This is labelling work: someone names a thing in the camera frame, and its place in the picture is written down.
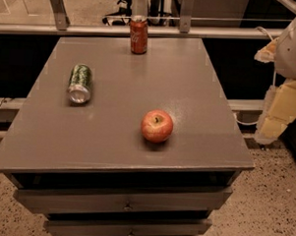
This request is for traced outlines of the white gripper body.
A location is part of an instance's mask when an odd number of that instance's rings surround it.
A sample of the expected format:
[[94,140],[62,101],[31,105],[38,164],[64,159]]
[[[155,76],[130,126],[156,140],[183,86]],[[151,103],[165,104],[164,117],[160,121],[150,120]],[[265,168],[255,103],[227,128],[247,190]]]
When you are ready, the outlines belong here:
[[277,74],[296,80],[296,18],[278,38],[274,67]]

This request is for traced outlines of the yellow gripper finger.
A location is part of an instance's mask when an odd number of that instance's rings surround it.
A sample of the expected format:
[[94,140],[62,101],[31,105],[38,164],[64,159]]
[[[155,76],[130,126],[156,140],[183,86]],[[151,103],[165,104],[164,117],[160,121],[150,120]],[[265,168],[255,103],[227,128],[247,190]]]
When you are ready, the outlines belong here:
[[274,142],[296,119],[296,80],[286,79],[280,87],[269,87],[254,139],[261,145]]
[[268,63],[275,61],[275,53],[278,39],[271,40],[265,47],[255,54],[254,58],[256,61]]

